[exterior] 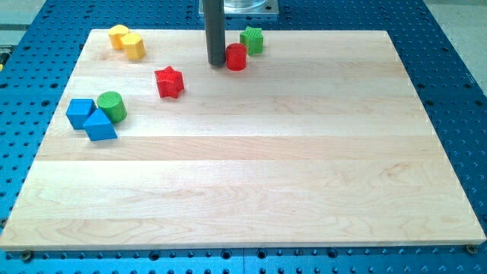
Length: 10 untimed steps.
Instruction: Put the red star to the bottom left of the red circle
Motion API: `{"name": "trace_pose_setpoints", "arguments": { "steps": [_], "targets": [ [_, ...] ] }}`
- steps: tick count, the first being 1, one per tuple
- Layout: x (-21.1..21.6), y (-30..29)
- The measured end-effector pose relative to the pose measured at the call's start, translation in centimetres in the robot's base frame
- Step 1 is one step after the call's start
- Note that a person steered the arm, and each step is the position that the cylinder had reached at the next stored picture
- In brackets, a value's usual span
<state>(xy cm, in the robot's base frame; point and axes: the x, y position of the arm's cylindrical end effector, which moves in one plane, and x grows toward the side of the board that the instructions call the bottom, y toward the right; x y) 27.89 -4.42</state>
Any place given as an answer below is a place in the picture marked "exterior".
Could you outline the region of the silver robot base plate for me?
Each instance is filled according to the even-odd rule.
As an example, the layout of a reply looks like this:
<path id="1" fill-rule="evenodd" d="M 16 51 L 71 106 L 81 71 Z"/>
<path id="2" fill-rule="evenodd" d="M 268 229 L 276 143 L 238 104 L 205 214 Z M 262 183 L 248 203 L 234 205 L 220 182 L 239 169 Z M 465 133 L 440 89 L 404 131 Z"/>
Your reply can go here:
<path id="1" fill-rule="evenodd" d="M 224 0 L 224 12 L 242 16 L 277 16 L 278 0 Z"/>

